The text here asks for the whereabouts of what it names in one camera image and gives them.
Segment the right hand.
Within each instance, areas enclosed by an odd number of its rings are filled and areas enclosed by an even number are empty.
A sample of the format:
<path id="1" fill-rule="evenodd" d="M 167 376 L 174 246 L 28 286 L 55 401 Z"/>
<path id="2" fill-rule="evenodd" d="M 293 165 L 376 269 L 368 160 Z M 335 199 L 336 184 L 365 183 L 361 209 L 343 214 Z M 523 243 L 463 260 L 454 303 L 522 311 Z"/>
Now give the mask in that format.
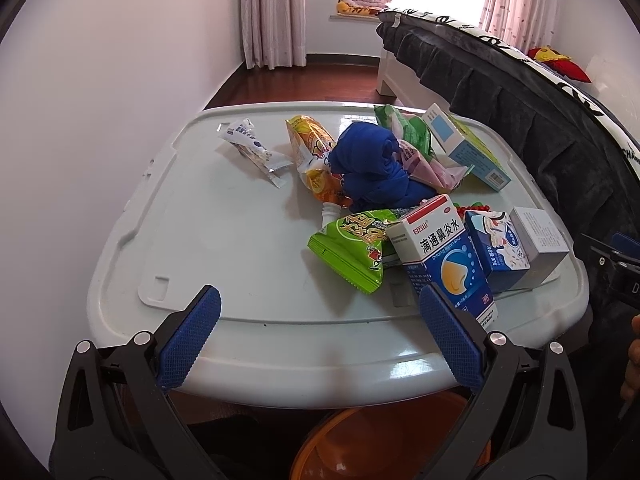
<path id="1" fill-rule="evenodd" d="M 630 403 L 640 390 L 640 315 L 631 320 L 634 340 L 628 349 L 628 363 L 620 395 Z"/>

